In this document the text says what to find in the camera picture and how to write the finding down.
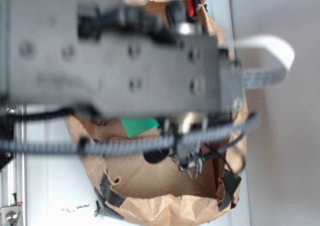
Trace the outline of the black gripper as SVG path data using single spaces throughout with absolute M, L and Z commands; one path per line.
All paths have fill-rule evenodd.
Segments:
M 144 159 L 150 164 L 157 164 L 166 157 L 172 157 L 179 163 L 181 172 L 195 172 L 190 174 L 196 179 L 202 172 L 205 163 L 215 158 L 227 165 L 223 155 L 230 147 L 234 147 L 245 137 L 243 126 L 235 126 L 232 113 L 244 106 L 244 94 L 240 81 L 242 68 L 237 61 L 229 59 L 226 49 L 218 52 L 216 74 L 217 99 L 214 101 L 219 107 L 206 115 L 197 114 L 190 123 L 186 117 L 165 120 L 161 123 L 162 136 L 172 136 L 174 141 L 169 148 L 144 152 Z

